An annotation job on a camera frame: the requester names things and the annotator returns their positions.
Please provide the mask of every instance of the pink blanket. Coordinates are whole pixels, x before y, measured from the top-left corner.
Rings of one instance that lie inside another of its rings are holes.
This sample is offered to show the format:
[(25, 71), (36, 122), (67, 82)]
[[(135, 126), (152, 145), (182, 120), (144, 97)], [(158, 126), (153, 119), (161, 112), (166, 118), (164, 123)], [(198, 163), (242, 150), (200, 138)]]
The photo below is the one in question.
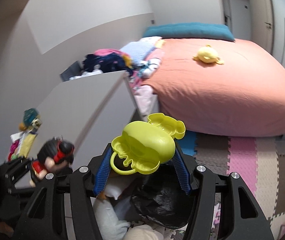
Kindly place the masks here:
[[(224, 65), (193, 61), (210, 44)], [(158, 71), (143, 82), (158, 94), (161, 111), (186, 128), (215, 135), (285, 134), (285, 69), (250, 41), (167, 39)]]

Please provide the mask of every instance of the teal pillow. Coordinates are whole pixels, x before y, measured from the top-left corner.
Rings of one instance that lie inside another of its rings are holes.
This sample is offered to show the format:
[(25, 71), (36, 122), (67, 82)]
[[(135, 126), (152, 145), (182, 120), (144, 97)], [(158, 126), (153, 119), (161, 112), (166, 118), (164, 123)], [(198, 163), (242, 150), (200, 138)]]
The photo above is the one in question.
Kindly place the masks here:
[(235, 41), (234, 36), (226, 25), (207, 23), (177, 23), (160, 26), (150, 26), (143, 37), (161, 36), (164, 39), (214, 39)]

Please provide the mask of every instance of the black hair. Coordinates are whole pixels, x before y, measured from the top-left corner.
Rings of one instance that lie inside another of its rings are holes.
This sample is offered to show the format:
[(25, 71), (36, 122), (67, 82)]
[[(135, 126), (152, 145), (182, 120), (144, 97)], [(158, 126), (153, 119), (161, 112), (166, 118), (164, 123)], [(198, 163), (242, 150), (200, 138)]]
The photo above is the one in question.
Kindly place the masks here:
[[(64, 140), (60, 141), (59, 139), (48, 140), (47, 142), (44, 143), (44, 145), (41, 147), (40, 151), (37, 154), (38, 161), (44, 164), (47, 157), (50, 157), (53, 159), (54, 156), (58, 152), (57, 146), (59, 142), (60, 142), (59, 149), (65, 154), (70, 153), (74, 148), (74, 145), (68, 141), (64, 141)], [(73, 163), (74, 156), (70, 155), (70, 156), (61, 158), (59, 162), (57, 162), (56, 164), (60, 164), (65, 160), (68, 161), (69, 163)]]

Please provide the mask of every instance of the doll with black hair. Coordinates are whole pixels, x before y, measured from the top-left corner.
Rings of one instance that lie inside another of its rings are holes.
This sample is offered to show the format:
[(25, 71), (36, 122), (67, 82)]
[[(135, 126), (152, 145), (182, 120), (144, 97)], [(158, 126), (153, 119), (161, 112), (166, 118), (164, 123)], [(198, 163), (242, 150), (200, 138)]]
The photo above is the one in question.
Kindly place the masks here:
[(53, 138), (44, 143), (37, 154), (37, 160), (33, 160), (30, 168), (30, 185), (34, 187), (48, 173), (58, 176), (71, 174), (69, 167), (74, 160), (74, 145), (61, 138)]

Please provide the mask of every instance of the yellow plastic ring handle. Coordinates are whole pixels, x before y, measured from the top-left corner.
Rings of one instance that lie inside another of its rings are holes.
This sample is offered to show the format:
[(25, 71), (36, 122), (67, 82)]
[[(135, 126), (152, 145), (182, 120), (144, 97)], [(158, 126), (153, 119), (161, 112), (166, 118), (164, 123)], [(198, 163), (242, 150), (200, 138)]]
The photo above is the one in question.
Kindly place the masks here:
[(114, 164), (114, 160), (115, 160), (116, 155), (117, 155), (117, 153), (114, 152), (112, 154), (112, 156), (110, 157), (110, 166), (113, 168), (113, 170), (115, 172), (117, 172), (118, 174), (121, 174), (121, 175), (130, 175), (130, 174), (134, 174), (135, 172), (137, 172), (136, 169), (132, 169), (130, 171), (122, 171), (122, 170), (118, 169)]

